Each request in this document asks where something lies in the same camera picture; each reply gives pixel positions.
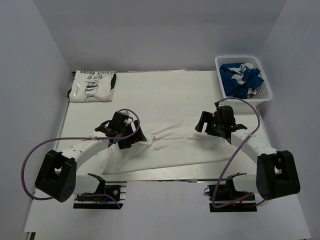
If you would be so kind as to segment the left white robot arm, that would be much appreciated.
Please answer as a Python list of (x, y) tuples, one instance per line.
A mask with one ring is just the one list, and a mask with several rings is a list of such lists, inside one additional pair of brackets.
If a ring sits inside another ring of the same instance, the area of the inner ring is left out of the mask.
[(36, 189), (63, 203), (71, 195), (105, 197), (105, 180), (93, 173), (79, 175), (78, 169), (98, 153), (116, 145), (129, 149), (146, 138), (138, 115), (121, 109), (94, 129), (92, 135), (79, 137), (78, 143), (62, 151), (46, 153), (35, 180)]

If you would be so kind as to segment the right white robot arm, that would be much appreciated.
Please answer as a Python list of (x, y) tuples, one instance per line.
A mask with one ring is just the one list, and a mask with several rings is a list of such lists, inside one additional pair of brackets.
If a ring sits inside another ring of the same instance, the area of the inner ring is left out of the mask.
[(226, 190), (232, 199), (241, 194), (259, 194), (268, 201), (301, 191), (293, 154), (266, 145), (245, 125), (237, 124), (231, 106), (218, 106), (214, 113), (203, 111), (195, 130), (226, 140), (256, 164), (255, 174), (236, 173), (227, 177)]

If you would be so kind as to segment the white Coca-Cola t-shirt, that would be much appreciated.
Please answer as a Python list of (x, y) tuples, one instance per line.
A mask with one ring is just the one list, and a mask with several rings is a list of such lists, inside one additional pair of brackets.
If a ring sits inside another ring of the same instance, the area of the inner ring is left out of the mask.
[(195, 131), (197, 117), (143, 123), (146, 141), (120, 149), (113, 144), (97, 155), (104, 175), (228, 160), (235, 147), (226, 140)]

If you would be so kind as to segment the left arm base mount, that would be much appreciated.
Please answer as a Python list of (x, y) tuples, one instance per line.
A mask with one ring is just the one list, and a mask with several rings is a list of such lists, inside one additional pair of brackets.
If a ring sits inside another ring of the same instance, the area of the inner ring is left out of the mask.
[(74, 198), (73, 208), (84, 210), (120, 210), (125, 203), (126, 182), (106, 182), (101, 193), (82, 193)]

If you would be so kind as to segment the blue and white t-shirt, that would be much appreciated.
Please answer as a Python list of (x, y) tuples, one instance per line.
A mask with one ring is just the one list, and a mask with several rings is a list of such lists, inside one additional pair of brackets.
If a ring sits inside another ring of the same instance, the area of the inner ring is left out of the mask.
[(222, 64), (219, 73), (227, 97), (248, 99), (264, 83), (261, 71), (248, 62)]

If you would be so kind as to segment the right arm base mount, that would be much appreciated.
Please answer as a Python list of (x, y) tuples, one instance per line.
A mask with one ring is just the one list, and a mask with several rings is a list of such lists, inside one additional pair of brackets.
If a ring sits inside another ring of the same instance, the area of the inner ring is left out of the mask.
[[(211, 213), (244, 213), (244, 212), (256, 212), (257, 206), (256, 206), (256, 198), (254, 195), (251, 195), (241, 201), (237, 201), (235, 203), (232, 203), (228, 206), (224, 206), (221, 208), (215, 208), (213, 207), (213, 193), (216, 185), (211, 184), (208, 185), (204, 190), (203, 193), (208, 197), (209, 199), (209, 211)], [(225, 184), (220, 184), (217, 188), (217, 193), (215, 196), (215, 204), (223, 205), (226, 203), (229, 203), (233, 200), (236, 200), (238, 198), (241, 198), (245, 195), (247, 195), (247, 192), (234, 192), (231, 193), (230, 188), (227, 187)]]

